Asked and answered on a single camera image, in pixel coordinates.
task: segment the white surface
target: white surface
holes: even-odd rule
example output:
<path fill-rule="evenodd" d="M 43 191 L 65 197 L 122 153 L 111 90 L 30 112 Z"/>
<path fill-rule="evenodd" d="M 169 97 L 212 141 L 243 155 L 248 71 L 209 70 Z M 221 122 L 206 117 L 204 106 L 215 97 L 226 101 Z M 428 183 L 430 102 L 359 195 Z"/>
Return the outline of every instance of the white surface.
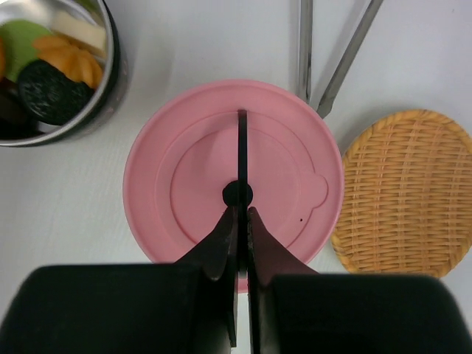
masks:
<path fill-rule="evenodd" d="M 108 0 L 131 66 L 119 112 L 77 141 L 0 148 L 0 316 L 21 281 L 53 263 L 147 262 L 122 207 L 122 173 L 139 129 L 185 89 L 251 78 L 294 90 L 295 0 Z M 320 97 L 364 0 L 315 1 L 313 93 Z M 326 119 L 345 150 L 405 108 L 449 115 L 472 132 L 472 1 L 385 0 Z M 311 265 L 344 271 L 328 244 Z M 469 254 L 445 279 L 472 323 Z M 247 299 L 239 347 L 249 353 Z"/>

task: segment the woven bamboo mat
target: woven bamboo mat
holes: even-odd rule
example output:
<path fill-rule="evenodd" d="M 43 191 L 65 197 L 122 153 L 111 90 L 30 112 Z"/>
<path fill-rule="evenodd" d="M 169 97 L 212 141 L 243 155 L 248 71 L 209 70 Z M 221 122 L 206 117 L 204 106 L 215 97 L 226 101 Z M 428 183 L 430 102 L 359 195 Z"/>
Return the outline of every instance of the woven bamboo mat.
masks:
<path fill-rule="evenodd" d="M 472 141 L 433 111 L 385 117 L 343 158 L 331 237 L 351 272 L 446 275 L 472 243 Z"/>

